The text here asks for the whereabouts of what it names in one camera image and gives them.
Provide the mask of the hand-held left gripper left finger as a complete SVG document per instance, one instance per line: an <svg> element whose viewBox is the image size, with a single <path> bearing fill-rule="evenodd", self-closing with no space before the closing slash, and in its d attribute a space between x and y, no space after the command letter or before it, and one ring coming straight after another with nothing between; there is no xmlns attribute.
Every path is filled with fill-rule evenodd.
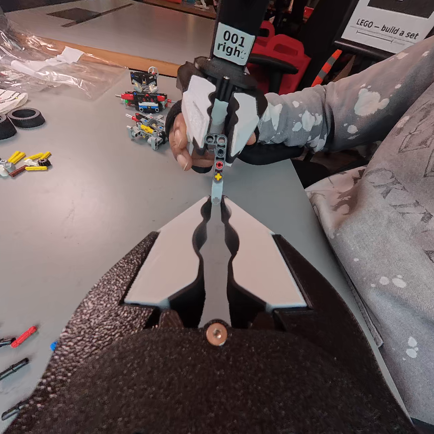
<svg viewBox="0 0 434 434"><path fill-rule="evenodd" d="M203 197L160 228L124 304L173 310L184 327L198 327L205 302L200 249L207 240L211 208L210 196Z"/></svg>

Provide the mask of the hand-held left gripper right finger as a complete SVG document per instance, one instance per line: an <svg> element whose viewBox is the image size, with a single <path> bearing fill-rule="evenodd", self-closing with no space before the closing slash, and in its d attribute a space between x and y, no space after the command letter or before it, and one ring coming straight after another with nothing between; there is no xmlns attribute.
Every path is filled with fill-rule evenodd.
<svg viewBox="0 0 434 434"><path fill-rule="evenodd" d="M231 254L226 285L231 326L249 328L262 313L308 310L277 235L226 196L221 201L221 220Z"/></svg>

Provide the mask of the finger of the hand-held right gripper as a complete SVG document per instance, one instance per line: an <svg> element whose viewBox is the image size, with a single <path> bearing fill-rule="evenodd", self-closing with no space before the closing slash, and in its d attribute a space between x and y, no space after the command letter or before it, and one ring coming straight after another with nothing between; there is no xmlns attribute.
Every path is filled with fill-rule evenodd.
<svg viewBox="0 0 434 434"><path fill-rule="evenodd" d="M227 107L227 164L235 161L259 122L257 100L247 93L235 92Z"/></svg>
<svg viewBox="0 0 434 434"><path fill-rule="evenodd" d="M207 79L192 75L187 90L182 96L182 115L186 124L188 152L203 157L208 151L206 137L218 131L218 123L213 119L216 87Z"/></svg>

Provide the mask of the toy beam assembly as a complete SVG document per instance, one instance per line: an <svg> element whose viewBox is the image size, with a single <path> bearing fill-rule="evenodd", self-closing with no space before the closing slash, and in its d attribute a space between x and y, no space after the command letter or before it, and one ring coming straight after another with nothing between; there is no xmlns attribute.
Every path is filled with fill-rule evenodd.
<svg viewBox="0 0 434 434"><path fill-rule="evenodd" d="M205 149L214 155L212 171L211 203L219 205L223 194L226 165L227 137L224 134L227 102L215 100L211 113L209 133L205 136Z"/></svg>

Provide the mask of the black desk mat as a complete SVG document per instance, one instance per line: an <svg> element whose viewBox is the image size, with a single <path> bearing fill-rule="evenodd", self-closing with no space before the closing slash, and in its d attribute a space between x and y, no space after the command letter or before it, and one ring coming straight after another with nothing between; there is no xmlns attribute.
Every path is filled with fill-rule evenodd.
<svg viewBox="0 0 434 434"><path fill-rule="evenodd" d="M115 12L118 12L120 10L123 10L125 8L129 8L131 6L133 6L134 3L128 3L128 4L124 4L112 9L108 9L102 12L97 12L97 11L93 11L93 10L88 10L88 9L83 9L83 8L70 8L70 9L64 9L64 10L59 10L56 12L51 12L46 14L47 16L50 17L54 17L54 18L58 18L58 19L63 19L63 20L67 20L68 22L65 24L62 24L61 27L64 28L70 28L72 26L76 26L82 23L86 23L89 22L93 19L97 19L106 15L110 15L113 14Z"/></svg>

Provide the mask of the person's right hand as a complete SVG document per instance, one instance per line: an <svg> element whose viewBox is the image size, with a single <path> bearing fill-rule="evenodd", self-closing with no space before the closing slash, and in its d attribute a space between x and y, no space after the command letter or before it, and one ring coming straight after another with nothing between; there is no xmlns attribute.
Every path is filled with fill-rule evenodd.
<svg viewBox="0 0 434 434"><path fill-rule="evenodd" d="M187 139L187 126L182 113L179 113L169 130L169 143L172 154L182 171L193 170L197 173L207 173L214 164L214 155L205 152L199 155L196 149L190 152Z"/></svg>

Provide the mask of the red chair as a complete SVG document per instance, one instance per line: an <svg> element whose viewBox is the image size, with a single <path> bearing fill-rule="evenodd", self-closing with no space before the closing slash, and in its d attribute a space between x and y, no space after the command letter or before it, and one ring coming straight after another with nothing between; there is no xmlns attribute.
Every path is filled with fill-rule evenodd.
<svg viewBox="0 0 434 434"><path fill-rule="evenodd" d="M263 21L247 69L263 93L285 95L297 90L310 61L301 41L275 35L274 26Z"/></svg>

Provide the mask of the partly built toy car chassis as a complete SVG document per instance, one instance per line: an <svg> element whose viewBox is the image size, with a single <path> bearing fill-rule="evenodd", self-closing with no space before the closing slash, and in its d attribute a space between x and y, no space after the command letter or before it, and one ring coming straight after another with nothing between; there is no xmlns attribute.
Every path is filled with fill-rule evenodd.
<svg viewBox="0 0 434 434"><path fill-rule="evenodd" d="M132 141L142 138L154 151L167 142L166 118L163 111L172 100L158 87L159 71L151 66L147 71L130 71L133 90L116 95L125 107L135 109L134 114L126 116L134 124L127 126L127 133Z"/></svg>

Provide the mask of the background grey table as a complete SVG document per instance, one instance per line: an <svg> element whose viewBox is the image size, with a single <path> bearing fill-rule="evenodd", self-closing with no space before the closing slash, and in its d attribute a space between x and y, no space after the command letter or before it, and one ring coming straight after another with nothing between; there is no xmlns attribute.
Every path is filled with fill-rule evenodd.
<svg viewBox="0 0 434 434"><path fill-rule="evenodd" d="M102 12L134 3L110 15L70 28L46 14L70 8ZM36 36L174 64L207 56L214 20L141 1L1 1L6 17Z"/></svg>

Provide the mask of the orange and grey striped bar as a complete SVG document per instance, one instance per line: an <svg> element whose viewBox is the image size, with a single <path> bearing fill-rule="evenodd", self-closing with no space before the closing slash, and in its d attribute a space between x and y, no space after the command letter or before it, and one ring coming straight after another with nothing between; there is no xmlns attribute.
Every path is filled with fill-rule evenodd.
<svg viewBox="0 0 434 434"><path fill-rule="evenodd" d="M321 85L323 83L323 80L328 75L332 66L337 61L337 59L341 56L341 54L342 54L342 50L340 49L337 49L336 51L333 52L333 54L328 58L326 63L323 65L323 67L321 68L321 70L313 80L311 87L314 87L316 85Z"/></svg>

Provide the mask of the person's torso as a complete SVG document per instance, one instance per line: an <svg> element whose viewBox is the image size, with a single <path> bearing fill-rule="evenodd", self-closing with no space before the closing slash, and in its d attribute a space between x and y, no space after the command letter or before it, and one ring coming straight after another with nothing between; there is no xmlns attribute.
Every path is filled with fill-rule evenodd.
<svg viewBox="0 0 434 434"><path fill-rule="evenodd" d="M433 85L369 164L306 189L412 419L434 416Z"/></svg>

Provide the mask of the clear plastic bag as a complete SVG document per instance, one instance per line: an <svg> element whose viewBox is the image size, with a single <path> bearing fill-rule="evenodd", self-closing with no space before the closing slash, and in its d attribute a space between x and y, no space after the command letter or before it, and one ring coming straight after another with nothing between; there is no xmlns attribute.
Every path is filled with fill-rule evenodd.
<svg viewBox="0 0 434 434"><path fill-rule="evenodd" d="M0 32L2 90L28 95L51 89L95 100L115 85L127 68L89 52L20 31Z"/></svg>

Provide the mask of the white printed sign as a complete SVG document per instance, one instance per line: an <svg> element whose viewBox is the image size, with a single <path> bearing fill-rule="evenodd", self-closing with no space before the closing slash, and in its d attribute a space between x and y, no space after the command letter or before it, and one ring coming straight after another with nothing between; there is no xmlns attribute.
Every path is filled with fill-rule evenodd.
<svg viewBox="0 0 434 434"><path fill-rule="evenodd" d="M432 0L359 0L351 3L339 39L398 53L427 38L433 25Z"/></svg>

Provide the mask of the red connector pin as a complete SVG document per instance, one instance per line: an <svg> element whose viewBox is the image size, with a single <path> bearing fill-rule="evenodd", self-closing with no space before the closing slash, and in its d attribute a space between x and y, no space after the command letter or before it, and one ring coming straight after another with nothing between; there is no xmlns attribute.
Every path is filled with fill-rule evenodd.
<svg viewBox="0 0 434 434"><path fill-rule="evenodd" d="M12 343L11 348L16 349L20 345L22 345L26 340L28 340L30 337L32 337L36 332L38 331L37 326L31 326L28 328L24 333L22 333L20 336L18 336Z"/></svg>

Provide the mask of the black toy tire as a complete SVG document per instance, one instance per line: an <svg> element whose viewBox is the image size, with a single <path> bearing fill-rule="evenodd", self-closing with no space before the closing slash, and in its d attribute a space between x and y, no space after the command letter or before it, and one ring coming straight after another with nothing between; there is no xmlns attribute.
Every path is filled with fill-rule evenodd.
<svg viewBox="0 0 434 434"><path fill-rule="evenodd" d="M17 134L16 127L8 116L0 114L0 140L9 139Z"/></svg>
<svg viewBox="0 0 434 434"><path fill-rule="evenodd" d="M35 128L45 123L42 113L34 108L21 107L10 110L7 113L8 118L18 128Z"/></svg>

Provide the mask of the black connector pin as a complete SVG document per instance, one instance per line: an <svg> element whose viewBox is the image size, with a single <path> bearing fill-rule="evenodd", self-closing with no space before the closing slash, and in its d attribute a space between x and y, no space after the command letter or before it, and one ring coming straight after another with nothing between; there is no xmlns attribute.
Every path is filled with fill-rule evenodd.
<svg viewBox="0 0 434 434"><path fill-rule="evenodd" d="M10 419L11 417L18 415L20 413L20 411L28 405L28 403L29 403L28 400L20 401L20 402L16 403L14 406L7 409L6 411L4 411L1 414L1 420L6 421L6 420Z"/></svg>
<svg viewBox="0 0 434 434"><path fill-rule="evenodd" d="M23 367L27 366L30 363L29 358L24 358L17 363L12 364L8 368L4 369L0 372L0 381L3 381L5 378L15 374Z"/></svg>

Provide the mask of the printed paper sheet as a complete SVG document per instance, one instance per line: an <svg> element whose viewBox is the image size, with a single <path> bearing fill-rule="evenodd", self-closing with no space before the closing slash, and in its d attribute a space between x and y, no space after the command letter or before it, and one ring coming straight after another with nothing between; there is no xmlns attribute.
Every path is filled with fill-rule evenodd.
<svg viewBox="0 0 434 434"><path fill-rule="evenodd" d="M19 93L11 90L0 90L0 113L7 114L9 111L23 106L28 101L28 93Z"/></svg>

